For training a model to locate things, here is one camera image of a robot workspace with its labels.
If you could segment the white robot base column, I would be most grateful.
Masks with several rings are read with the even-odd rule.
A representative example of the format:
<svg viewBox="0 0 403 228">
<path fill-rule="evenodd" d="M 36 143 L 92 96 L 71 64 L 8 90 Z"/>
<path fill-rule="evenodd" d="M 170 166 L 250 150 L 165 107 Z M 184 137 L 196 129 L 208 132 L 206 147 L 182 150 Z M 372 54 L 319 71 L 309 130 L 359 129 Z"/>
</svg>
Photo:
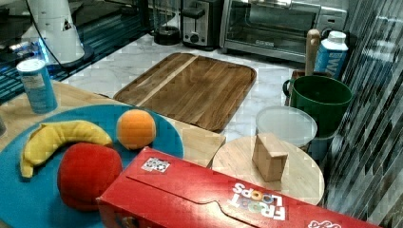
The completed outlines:
<svg viewBox="0 0 403 228">
<path fill-rule="evenodd" d="M 75 67 L 93 49 L 84 45 L 71 17 L 68 0 L 26 0 L 31 26 L 22 40 L 37 43 L 48 66 Z"/>
</svg>

